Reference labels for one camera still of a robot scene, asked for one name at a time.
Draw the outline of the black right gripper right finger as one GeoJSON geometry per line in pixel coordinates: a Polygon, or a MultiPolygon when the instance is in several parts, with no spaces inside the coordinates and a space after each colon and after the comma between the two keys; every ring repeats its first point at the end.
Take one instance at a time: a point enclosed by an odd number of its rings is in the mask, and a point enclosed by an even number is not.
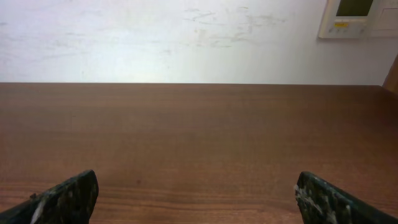
{"type": "Polygon", "coordinates": [[[300,173],[294,190],[304,224],[397,224],[397,218],[311,172],[300,173]]]}

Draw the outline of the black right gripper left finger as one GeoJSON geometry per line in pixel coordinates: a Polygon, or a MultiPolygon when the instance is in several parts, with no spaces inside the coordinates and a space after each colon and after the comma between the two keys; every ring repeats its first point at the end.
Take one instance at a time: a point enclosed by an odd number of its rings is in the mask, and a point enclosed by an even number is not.
{"type": "Polygon", "coordinates": [[[99,194],[93,170],[86,170],[1,212],[1,224],[89,224],[99,194]]]}

